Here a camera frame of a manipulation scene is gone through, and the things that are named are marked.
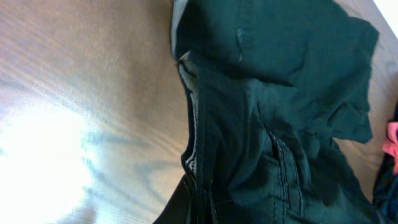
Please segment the black shorts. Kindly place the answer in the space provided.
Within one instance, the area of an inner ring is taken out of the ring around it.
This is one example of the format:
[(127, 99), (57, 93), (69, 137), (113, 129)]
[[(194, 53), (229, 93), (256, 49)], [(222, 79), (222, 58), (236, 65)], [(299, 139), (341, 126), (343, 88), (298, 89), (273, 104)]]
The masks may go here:
[(337, 144), (372, 137), (378, 35), (334, 1), (175, 0), (189, 140), (157, 223), (388, 223)]

